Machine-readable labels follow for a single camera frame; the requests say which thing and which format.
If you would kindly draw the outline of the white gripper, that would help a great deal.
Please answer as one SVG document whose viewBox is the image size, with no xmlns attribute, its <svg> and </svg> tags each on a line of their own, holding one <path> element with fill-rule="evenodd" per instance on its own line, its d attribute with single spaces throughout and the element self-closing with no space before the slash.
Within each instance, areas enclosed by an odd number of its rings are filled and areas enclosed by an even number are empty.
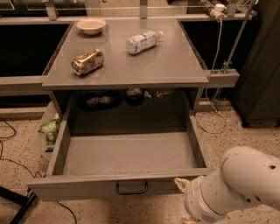
<svg viewBox="0 0 280 224">
<path fill-rule="evenodd" d="M 192 219 L 200 224 L 215 224 L 226 218 L 225 214 L 216 213 L 204 200 L 201 188 L 203 176 L 191 182 L 184 178 L 175 178 L 173 181 L 178 189 L 185 193 L 185 210 Z"/>
</svg>

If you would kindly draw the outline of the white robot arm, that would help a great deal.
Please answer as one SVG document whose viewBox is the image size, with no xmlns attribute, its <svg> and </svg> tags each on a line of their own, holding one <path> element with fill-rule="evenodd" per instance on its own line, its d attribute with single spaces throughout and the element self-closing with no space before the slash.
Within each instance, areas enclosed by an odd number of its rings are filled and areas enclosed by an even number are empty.
<svg viewBox="0 0 280 224">
<path fill-rule="evenodd" d="M 174 183 L 185 195 L 187 224 L 216 224 L 259 205 L 280 210 L 280 159 L 247 146 L 227 150 L 210 174 Z"/>
</svg>

